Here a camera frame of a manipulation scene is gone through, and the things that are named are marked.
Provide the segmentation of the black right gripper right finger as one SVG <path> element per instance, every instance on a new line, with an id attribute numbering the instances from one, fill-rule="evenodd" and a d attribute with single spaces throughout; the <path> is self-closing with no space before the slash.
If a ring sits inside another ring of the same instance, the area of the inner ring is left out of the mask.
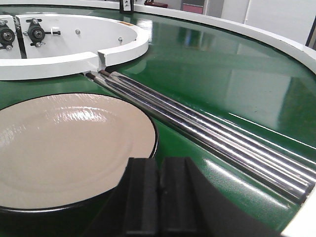
<path id="1" fill-rule="evenodd" d="M 163 237 L 278 237 L 222 195 L 189 157 L 167 157 L 161 167 Z"/>

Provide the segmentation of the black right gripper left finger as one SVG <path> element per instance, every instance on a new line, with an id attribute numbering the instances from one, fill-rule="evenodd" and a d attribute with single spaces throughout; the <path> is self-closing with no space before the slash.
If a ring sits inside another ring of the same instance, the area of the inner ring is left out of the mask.
<path id="1" fill-rule="evenodd" d="M 130 158 L 121 237 L 158 234 L 158 170 L 151 158 Z"/>

